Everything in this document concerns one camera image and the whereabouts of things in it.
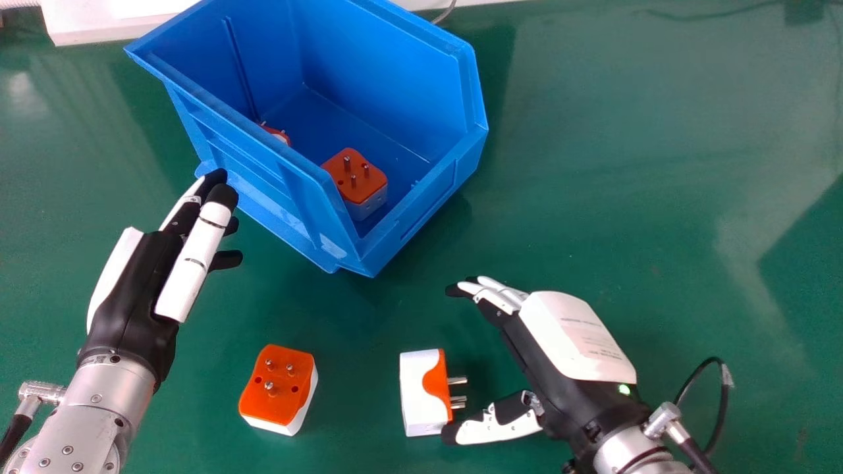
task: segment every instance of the metal prong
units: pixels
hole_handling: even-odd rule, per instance
[[[468,402],[469,397],[465,395],[457,395],[451,397],[451,409],[452,410],[461,410],[465,408],[465,404]]]

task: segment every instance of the blue plastic bin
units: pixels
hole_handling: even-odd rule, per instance
[[[326,272],[375,276],[488,133],[471,46],[385,0],[205,0],[126,52],[164,82],[196,174],[228,170],[240,208]],[[319,167],[346,147],[389,179],[361,222]]]

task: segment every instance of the green tabletop surface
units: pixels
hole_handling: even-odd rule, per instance
[[[443,296],[476,274],[587,300],[654,406],[725,358],[721,472],[840,471],[841,21],[822,0],[458,8],[443,27],[476,50],[490,124],[477,173],[375,279],[326,274],[243,217],[226,246],[244,264],[208,279],[125,472],[557,473],[571,452],[538,434],[404,436],[403,351],[443,348],[473,410],[526,388],[473,305]],[[5,13],[2,423],[23,380],[70,380],[120,232],[157,228],[194,180],[163,85],[124,45],[55,48],[36,10]],[[238,414],[269,343],[319,369],[294,438]],[[716,371],[695,390],[704,443]]]

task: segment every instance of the robotic hand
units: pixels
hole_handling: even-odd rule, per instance
[[[683,427],[676,405],[665,402],[652,411],[641,402],[635,367],[586,302],[551,291],[527,294],[489,277],[466,278],[445,292],[477,304],[533,388],[446,425],[441,433],[446,444],[488,443],[544,430],[572,448],[575,460],[563,472],[690,474],[662,443],[667,434],[696,469],[717,472]],[[731,375],[719,362],[728,391]],[[723,404],[721,410],[725,416]]]
[[[70,385],[20,387],[20,406],[0,443],[3,474],[116,474],[126,464],[207,274],[243,260],[238,250],[217,251],[239,223],[227,178],[225,170],[199,178],[158,231],[123,231],[91,297],[88,338]],[[41,404],[56,408],[13,453]]]

